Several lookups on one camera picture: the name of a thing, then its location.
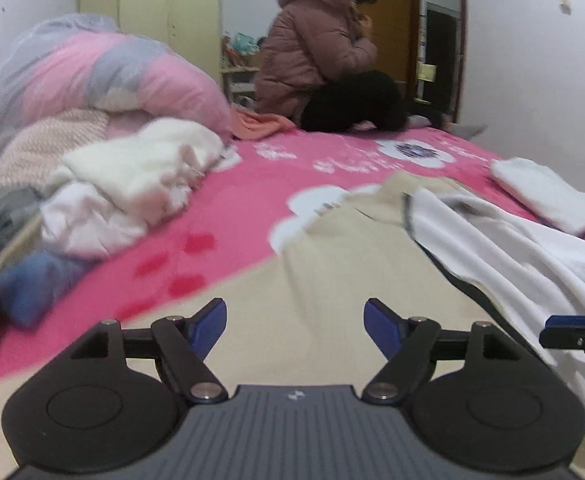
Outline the beige zip-up jacket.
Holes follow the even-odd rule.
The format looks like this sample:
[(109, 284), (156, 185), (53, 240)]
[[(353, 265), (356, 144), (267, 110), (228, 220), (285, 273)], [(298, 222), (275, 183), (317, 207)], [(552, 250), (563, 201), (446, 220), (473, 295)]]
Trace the beige zip-up jacket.
[(414, 188), (448, 192), (452, 183), (399, 172), (382, 185), (315, 206), (309, 226), (279, 254), (242, 232), (221, 210), (204, 208), (101, 264), (11, 356), (53, 352), (99, 315), (139, 326), (168, 314), (192, 314), (220, 296), (230, 322), (209, 356), (228, 386), (241, 382), (349, 382), (362, 387), (383, 358), (364, 333), (366, 299), (401, 314), (428, 315), (450, 328), (484, 318), (485, 308), (456, 289), (405, 233), (402, 197)]

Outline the pink floral bed blanket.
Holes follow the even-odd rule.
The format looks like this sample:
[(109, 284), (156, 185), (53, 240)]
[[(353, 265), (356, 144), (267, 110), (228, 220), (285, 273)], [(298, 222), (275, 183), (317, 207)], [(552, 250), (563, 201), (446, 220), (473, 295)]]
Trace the pink floral bed blanket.
[(102, 318), (128, 321), (270, 257), (323, 206), (376, 190), (398, 171), (449, 178), (502, 209), (526, 209), (490, 176), (493, 154), (433, 128), (399, 136), (288, 132), (238, 142), (188, 208), (107, 259), (34, 330), (0, 323), (0, 378), (56, 354)]

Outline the folded white towel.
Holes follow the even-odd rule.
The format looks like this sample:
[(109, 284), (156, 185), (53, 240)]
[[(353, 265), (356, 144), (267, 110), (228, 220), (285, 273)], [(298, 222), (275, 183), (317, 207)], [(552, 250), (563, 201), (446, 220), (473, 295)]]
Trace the folded white towel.
[(494, 160), (492, 179), (522, 205), (564, 233), (585, 237), (585, 192), (547, 166), (520, 157)]

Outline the white pale pink garment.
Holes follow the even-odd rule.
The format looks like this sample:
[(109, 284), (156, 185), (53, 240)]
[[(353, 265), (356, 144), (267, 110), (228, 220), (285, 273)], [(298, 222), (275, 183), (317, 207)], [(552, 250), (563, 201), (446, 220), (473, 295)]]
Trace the white pale pink garment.
[(135, 245), (148, 232), (84, 182), (65, 184), (42, 203), (41, 237), (51, 252), (84, 260), (105, 260)]

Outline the blue denim jeans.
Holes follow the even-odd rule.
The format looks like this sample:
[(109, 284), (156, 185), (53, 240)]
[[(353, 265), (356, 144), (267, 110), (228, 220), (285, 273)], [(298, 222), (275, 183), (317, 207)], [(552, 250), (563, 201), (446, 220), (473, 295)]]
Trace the blue denim jeans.
[(96, 260), (42, 250), (0, 274), (0, 311), (20, 330), (32, 330), (96, 266)]

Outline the cream fleece garment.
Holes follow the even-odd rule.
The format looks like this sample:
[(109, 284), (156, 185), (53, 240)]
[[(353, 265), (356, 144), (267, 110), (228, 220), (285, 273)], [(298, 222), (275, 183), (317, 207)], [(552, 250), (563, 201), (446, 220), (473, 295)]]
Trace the cream fleece garment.
[(155, 226), (186, 207), (190, 191), (223, 151), (222, 139), (198, 122), (159, 118), (132, 136), (65, 154), (46, 188), (90, 183), (129, 216)]

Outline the salmon orange cloth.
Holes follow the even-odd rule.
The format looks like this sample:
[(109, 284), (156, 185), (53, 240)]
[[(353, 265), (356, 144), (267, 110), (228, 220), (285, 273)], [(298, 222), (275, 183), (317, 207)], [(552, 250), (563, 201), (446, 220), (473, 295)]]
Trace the salmon orange cloth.
[(244, 107), (230, 109), (234, 138), (242, 141), (259, 141), (273, 134), (294, 130), (296, 125), (276, 114), (259, 114)]

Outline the pink checkered knit blanket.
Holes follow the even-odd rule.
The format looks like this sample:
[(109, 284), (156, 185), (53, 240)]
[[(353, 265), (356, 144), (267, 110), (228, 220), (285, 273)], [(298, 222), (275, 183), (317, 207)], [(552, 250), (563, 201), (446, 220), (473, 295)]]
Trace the pink checkered knit blanket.
[(109, 116), (99, 110), (67, 110), (20, 131), (0, 155), (0, 190), (30, 186), (41, 191), (61, 157), (104, 141)]

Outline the person in mauve puffer coat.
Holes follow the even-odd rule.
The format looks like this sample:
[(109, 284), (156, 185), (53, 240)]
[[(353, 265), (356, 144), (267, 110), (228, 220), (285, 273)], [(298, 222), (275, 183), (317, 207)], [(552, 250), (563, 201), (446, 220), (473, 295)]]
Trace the person in mauve puffer coat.
[(279, 12), (261, 44), (254, 109), (308, 132), (345, 133), (364, 124), (401, 132), (425, 119), (471, 140), (483, 125), (446, 122), (437, 110), (404, 101), (390, 75), (375, 70), (373, 22), (361, 13), (377, 0), (277, 0)]

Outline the pink grey rolled duvet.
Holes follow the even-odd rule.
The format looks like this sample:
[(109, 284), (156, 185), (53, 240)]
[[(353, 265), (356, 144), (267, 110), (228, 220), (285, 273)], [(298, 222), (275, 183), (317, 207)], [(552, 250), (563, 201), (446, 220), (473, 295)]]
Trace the pink grey rolled duvet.
[(232, 136), (230, 105), (209, 75), (105, 15), (44, 21), (0, 52), (0, 154), (23, 128), (67, 110), (140, 110)]

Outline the brown wooden door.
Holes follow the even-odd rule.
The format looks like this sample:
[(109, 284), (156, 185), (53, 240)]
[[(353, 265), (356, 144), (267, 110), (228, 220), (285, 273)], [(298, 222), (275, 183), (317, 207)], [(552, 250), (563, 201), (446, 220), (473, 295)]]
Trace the brown wooden door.
[(411, 92), (415, 84), (421, 0), (378, 0), (361, 6), (373, 20), (375, 67)]

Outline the yellow-green wardrobe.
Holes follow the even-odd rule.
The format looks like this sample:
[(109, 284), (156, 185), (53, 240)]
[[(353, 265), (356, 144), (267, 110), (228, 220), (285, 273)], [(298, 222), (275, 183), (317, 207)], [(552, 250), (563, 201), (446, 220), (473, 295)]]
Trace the yellow-green wardrobe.
[(164, 42), (221, 80), (221, 0), (79, 0), (78, 10), (108, 15), (128, 34)]

